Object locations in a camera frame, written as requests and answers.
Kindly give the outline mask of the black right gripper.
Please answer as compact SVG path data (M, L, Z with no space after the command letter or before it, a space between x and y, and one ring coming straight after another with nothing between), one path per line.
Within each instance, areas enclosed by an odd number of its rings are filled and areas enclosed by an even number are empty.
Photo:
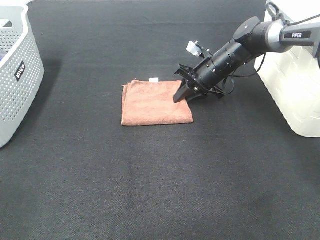
M187 102L205 99L208 97L208 94L213 94L219 99L225 96L225 92L217 85L211 89L205 88L203 85L201 85L197 81L196 73L192 67L179 64L179 68L175 74L182 77L182 82L179 86L179 89L173 96L174 103L179 103L185 99Z

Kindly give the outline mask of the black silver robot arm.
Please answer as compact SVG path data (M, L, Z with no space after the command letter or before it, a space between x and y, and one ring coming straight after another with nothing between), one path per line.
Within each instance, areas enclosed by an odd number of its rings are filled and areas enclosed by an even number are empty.
M256 16L245 21L232 39L216 53L190 41L186 50L202 62L192 68L179 65L177 75L182 83L173 101L191 101L213 94L218 98L228 95L224 87L228 78L234 78L236 70L267 53L284 53L293 46L312 47L314 58L320 57L320 24L305 21L289 23L281 16L271 21L260 21Z

